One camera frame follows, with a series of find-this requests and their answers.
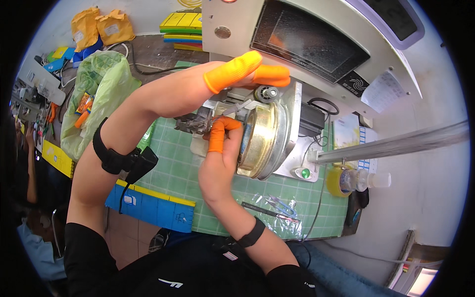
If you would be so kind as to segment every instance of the blue handle snips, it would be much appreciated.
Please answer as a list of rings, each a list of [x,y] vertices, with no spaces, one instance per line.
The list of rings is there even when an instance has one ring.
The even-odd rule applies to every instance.
[[[279,198],[269,195],[269,198],[266,198],[266,201],[267,203],[275,207],[277,210],[288,215],[289,217],[293,219],[297,217],[297,212],[282,201],[280,201]]]

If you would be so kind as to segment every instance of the plastic wrap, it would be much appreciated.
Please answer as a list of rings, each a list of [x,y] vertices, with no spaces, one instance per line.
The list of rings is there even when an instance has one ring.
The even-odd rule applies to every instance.
[[[264,208],[266,210],[273,211],[278,214],[287,216],[283,212],[271,206],[266,201],[266,198],[269,198],[269,196],[256,193],[254,196],[252,195],[245,196],[244,198],[236,199],[236,201],[239,204],[241,204],[244,201],[249,204],[258,206],[260,208]],[[246,208],[246,210],[250,212],[252,215],[257,216],[269,228],[269,230],[277,234],[280,238],[301,239],[302,238],[302,220],[304,219],[305,208],[303,208],[294,199],[285,199],[285,198],[280,198],[280,197],[277,197],[277,198],[279,198],[282,203],[285,203],[290,208],[295,210],[295,212],[297,213],[296,219],[298,220],[298,222],[292,222],[289,220],[276,218],[274,216],[264,214],[262,212],[254,211],[248,208]]]
[[[77,162],[102,120],[140,85],[140,80],[132,76],[129,62],[121,53],[98,51],[84,59],[77,70],[75,88],[64,114],[61,149]],[[75,111],[85,92],[95,96],[94,105],[83,123],[84,128],[78,129],[74,126],[79,118]]]

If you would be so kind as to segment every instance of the bottle cap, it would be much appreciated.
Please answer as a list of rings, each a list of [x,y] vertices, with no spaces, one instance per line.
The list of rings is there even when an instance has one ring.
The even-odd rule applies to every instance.
[[[371,173],[368,176],[368,188],[388,188],[391,186],[391,173]]]

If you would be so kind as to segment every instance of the black wrist strap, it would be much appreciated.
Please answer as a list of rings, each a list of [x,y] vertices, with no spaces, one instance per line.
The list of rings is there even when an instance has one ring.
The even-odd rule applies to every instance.
[[[256,243],[256,241],[261,237],[262,233],[266,226],[264,223],[259,220],[256,216],[256,225],[254,228],[249,232],[249,234],[244,235],[240,240],[237,240],[236,243],[243,248],[250,247]]]
[[[101,159],[102,169],[105,171],[111,174],[119,174],[121,170],[129,172],[132,165],[139,158],[140,151],[137,152],[137,149],[134,149],[127,155],[121,155],[113,149],[107,149],[101,139],[101,128],[106,120],[107,118],[102,121],[94,133],[92,139],[94,151]]]

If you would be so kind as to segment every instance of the plastic bag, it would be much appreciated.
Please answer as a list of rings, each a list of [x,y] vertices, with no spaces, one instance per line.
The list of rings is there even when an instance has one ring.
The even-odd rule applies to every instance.
[[[130,73],[129,62],[121,53],[98,51],[88,56],[77,70],[76,84],[61,128],[61,149],[78,161],[104,120],[142,83]],[[91,114],[84,129],[74,126],[76,109],[84,93],[94,95]]]
[[[76,53],[94,45],[97,42],[99,32],[95,24],[96,17],[99,16],[99,9],[88,8],[73,17],[71,21],[71,32],[76,42]]]
[[[252,195],[245,195],[244,197],[240,197],[239,195],[233,195],[233,197],[236,199],[236,202],[241,204],[243,201],[253,204],[255,206],[267,209],[269,211],[273,211],[279,214],[282,214],[279,210],[271,206],[267,201],[266,198],[269,198],[269,196],[266,196],[261,193],[256,193],[254,196]],[[277,234],[279,237],[283,239],[300,239],[302,238],[302,220],[304,219],[305,215],[305,208],[300,205],[295,199],[289,199],[289,198],[280,198],[278,197],[283,203],[288,205],[290,208],[294,209],[295,212],[297,213],[296,219],[298,222],[293,222],[289,220],[284,220],[280,218],[276,218],[274,216],[270,216],[258,211],[246,210],[250,212],[252,215],[257,216],[269,230]]]
[[[119,14],[120,10],[113,10],[109,15],[95,18],[97,30],[101,35],[104,45],[132,40],[135,35],[132,24],[127,15]]]
[[[153,123],[150,125],[150,127],[147,129],[145,134],[142,136],[140,139],[139,143],[137,144],[137,147],[143,152],[143,150],[150,145],[150,141],[152,141],[152,135],[153,135],[153,130],[155,129],[155,122],[157,120],[153,121]]]

